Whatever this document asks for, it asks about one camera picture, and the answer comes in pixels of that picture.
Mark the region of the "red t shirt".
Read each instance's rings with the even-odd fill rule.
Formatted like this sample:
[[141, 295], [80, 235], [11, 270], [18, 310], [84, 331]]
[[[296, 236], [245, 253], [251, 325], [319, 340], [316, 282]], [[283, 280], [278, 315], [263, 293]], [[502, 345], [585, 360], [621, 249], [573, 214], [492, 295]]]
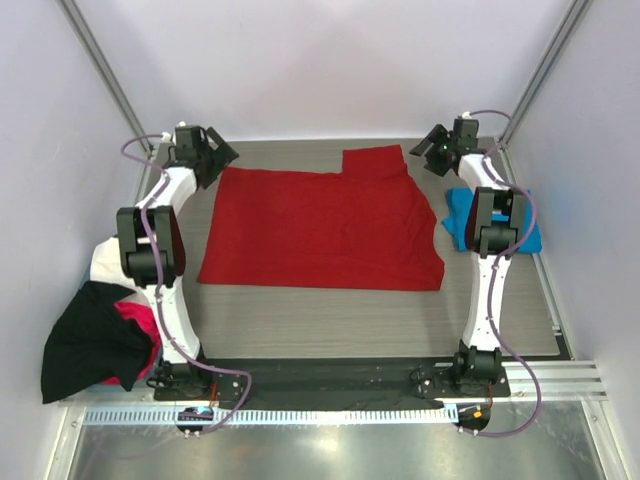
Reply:
[[437, 217], [400, 145], [350, 149], [337, 173], [228, 168], [202, 284], [437, 291]]

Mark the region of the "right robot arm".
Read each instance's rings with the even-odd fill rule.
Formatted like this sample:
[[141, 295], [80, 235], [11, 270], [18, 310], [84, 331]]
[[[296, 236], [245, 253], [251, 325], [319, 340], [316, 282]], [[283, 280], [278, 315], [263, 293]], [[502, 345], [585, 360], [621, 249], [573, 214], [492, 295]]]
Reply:
[[446, 392], [467, 396], [487, 393], [503, 380], [504, 284], [512, 257], [535, 225], [526, 218], [529, 193], [502, 178], [479, 146], [478, 132], [476, 114], [465, 112], [450, 129], [435, 125], [410, 150], [425, 159], [428, 171], [441, 177], [454, 172], [473, 194], [464, 231], [472, 262], [469, 315], [452, 366], [433, 377]]

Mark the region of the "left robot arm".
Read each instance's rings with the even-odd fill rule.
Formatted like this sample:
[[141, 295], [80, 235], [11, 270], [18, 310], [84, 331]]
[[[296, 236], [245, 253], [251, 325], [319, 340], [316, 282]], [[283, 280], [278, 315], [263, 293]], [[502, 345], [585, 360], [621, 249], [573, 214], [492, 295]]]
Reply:
[[116, 215], [120, 265], [126, 278], [149, 302], [162, 342], [160, 359], [147, 385], [157, 400], [201, 399], [212, 389], [213, 373], [196, 335], [183, 291], [186, 251], [177, 216], [187, 200], [211, 186], [239, 154], [212, 127], [184, 122], [172, 134], [150, 134], [160, 141], [162, 159], [121, 154], [158, 172], [159, 178], [136, 205]]

